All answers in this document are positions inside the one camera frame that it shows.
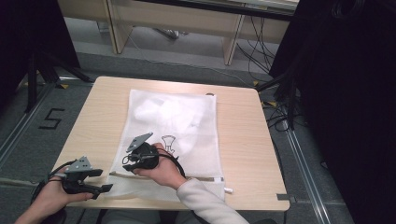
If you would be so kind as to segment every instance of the person's right hand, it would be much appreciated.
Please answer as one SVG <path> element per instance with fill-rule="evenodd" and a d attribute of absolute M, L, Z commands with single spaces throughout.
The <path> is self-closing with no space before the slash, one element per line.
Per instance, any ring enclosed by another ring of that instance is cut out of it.
<path fill-rule="evenodd" d="M 160 154 L 170 155 L 163 148 L 163 144 L 155 143 L 153 146 L 157 148 Z M 154 169 L 134 169 L 134 173 L 149 177 L 157 184 L 167 186 L 172 189 L 178 189 L 182 184 L 184 184 L 184 182 L 187 181 L 186 178 L 180 174 L 180 171 L 177 169 L 175 164 L 165 157 L 159 158 L 158 165 Z"/>

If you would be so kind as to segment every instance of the tripod leg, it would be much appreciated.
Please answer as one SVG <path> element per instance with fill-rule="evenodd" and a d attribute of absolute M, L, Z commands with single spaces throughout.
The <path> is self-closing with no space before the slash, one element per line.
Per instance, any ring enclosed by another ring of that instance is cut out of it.
<path fill-rule="evenodd" d="M 83 80 L 85 82 L 93 82 L 93 80 L 90 77 L 85 76 L 84 74 L 79 72 L 77 69 L 75 69 L 74 67 L 69 66 L 68 64 L 66 64 L 62 60 L 58 59 L 57 57 L 55 57 L 55 56 L 53 56 L 53 55 L 51 55 L 49 53 L 46 53 L 46 52 L 41 52 L 41 55 L 43 55 L 44 58 L 48 59 L 50 62 L 60 65 L 67 72 L 73 74 L 75 77 L 78 77 L 79 79 L 81 79 L 81 80 Z"/>

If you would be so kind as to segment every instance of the wooden table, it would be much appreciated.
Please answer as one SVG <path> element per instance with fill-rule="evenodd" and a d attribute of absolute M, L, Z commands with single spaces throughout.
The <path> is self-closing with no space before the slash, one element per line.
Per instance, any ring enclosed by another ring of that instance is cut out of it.
<path fill-rule="evenodd" d="M 219 153 L 226 187 L 225 202 L 236 210 L 285 211 L 289 201 L 276 154 L 267 129 L 258 93 L 253 89 L 144 79 L 99 77 L 87 98 L 55 167 L 87 156 L 102 176 L 89 177 L 87 184 L 105 184 L 116 155 L 127 119 L 130 89 L 218 96 Z M 186 209 L 181 203 L 149 201 L 139 198 L 97 200 L 72 203 L 92 208 Z"/>

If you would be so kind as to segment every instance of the person's left hand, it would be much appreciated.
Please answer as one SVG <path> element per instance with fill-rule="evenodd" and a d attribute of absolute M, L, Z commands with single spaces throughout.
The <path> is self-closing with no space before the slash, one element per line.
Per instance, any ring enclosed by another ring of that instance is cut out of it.
<path fill-rule="evenodd" d="M 16 224 L 20 223 L 40 223 L 46 217 L 55 214 L 69 203 L 82 202 L 92 198 L 91 193 L 67 194 L 64 192 L 59 176 L 50 179 L 51 181 L 40 191 L 35 201 L 24 212 Z"/>

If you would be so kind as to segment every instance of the metal rail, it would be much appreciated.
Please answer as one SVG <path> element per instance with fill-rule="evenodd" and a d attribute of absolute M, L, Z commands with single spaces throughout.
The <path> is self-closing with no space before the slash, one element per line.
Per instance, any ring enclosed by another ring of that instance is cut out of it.
<path fill-rule="evenodd" d="M 31 121 L 36 115 L 36 112 L 41 107 L 45 98 L 52 92 L 55 87 L 55 83 L 47 83 L 43 90 L 38 94 L 38 101 L 35 106 L 28 112 L 25 113 L 15 128 L 12 130 L 11 134 L 8 136 L 6 141 L 0 147 L 0 170 L 6 162 L 8 156 L 14 150 L 15 146 L 21 140 L 21 137 L 29 127 Z"/>
<path fill-rule="evenodd" d="M 283 113 L 286 114 L 286 109 L 282 107 Z M 288 122 L 286 120 L 283 121 L 283 126 L 285 128 L 288 127 Z M 297 161 L 298 168 L 302 174 L 302 178 L 305 184 L 306 191 L 308 196 L 312 202 L 312 206 L 314 208 L 315 214 L 318 218 L 319 224 L 330 224 L 329 214 L 326 209 L 326 205 L 324 204 L 320 193 L 318 192 L 317 185 L 315 183 L 314 178 L 312 177 L 311 171 L 309 170 L 308 164 L 306 163 L 305 156 L 303 151 L 301 150 L 300 144 L 298 142 L 297 136 L 294 130 L 288 129 L 286 131 L 289 139 L 289 143 L 294 154 L 294 157 Z"/>

